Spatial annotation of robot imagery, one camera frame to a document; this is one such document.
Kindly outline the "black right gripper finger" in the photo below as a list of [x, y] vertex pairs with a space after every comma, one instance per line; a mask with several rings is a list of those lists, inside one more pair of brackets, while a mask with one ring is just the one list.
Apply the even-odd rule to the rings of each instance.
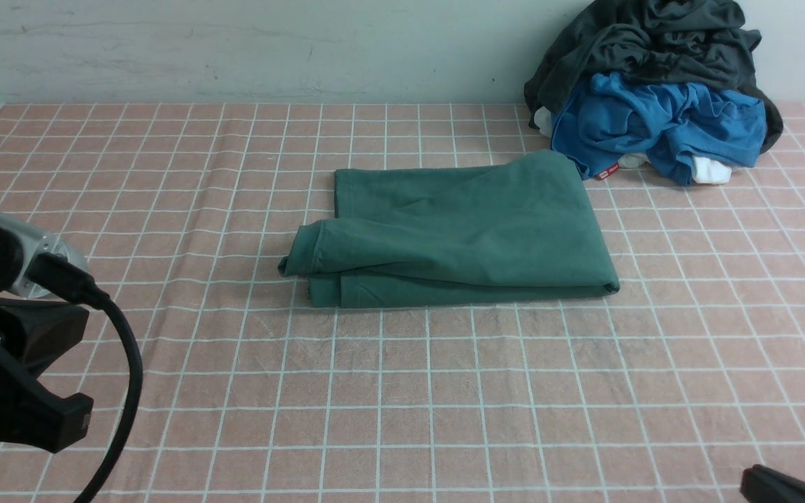
[[805, 481], [753, 465], [742, 472], [740, 493], [748, 502], [805, 503]]

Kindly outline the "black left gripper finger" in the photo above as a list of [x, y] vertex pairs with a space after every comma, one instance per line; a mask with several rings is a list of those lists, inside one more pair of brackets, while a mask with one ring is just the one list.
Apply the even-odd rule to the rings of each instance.
[[12, 357], [0, 354], [0, 442], [57, 454], [87, 436], [92, 398], [48, 391]]
[[67, 302], [0, 298], [0, 345], [38, 378], [83, 340], [88, 318]]

